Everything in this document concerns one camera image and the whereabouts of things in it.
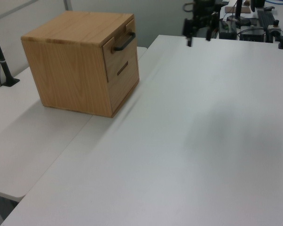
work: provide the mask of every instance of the wooden box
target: wooden box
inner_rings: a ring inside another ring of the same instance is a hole
[[[113,117],[139,82],[133,14],[66,11],[21,40],[44,106]]]

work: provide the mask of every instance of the electronic equipment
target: electronic equipment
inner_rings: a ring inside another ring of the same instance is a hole
[[[259,17],[259,24],[265,30],[268,28],[269,25],[273,25],[275,19],[271,12],[258,10],[258,17]]]
[[[264,42],[265,32],[262,27],[242,26],[240,31],[241,41]]]
[[[183,5],[183,11],[193,13],[192,19],[185,19],[182,34],[187,37],[188,46],[192,45],[192,37],[200,28],[207,27],[206,40],[210,41],[213,32],[219,28],[220,10],[228,2],[215,4],[215,0],[195,0]]]
[[[219,39],[236,40],[236,24],[233,22],[219,22]]]

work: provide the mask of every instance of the wooden box top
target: wooden box top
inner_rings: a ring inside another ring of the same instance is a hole
[[[102,46],[133,14],[65,11],[23,35],[23,41]]]

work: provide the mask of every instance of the drawer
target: drawer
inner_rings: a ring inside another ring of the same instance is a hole
[[[106,44],[103,45],[103,54],[107,74],[107,82],[110,82],[118,74],[121,73],[123,66],[127,61],[136,57],[136,38],[133,38],[135,32],[134,20],[130,21],[125,27],[121,27],[117,39],[112,37]],[[121,51],[115,51],[115,47],[124,46],[126,42],[129,44]]]
[[[108,90],[112,112],[126,98],[127,94],[139,81],[137,64],[137,42],[133,32],[135,31],[134,20],[129,22],[123,29],[124,34],[117,40],[111,38],[103,45]],[[125,46],[120,51],[114,47]]]

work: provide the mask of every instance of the wood grain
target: wood grain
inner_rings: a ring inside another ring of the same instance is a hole
[[[22,36],[42,104],[112,117],[139,81],[133,14],[65,12]]]
[[[101,48],[22,43],[44,106],[112,115]]]
[[[133,18],[133,14],[66,11],[21,39],[101,47]]]

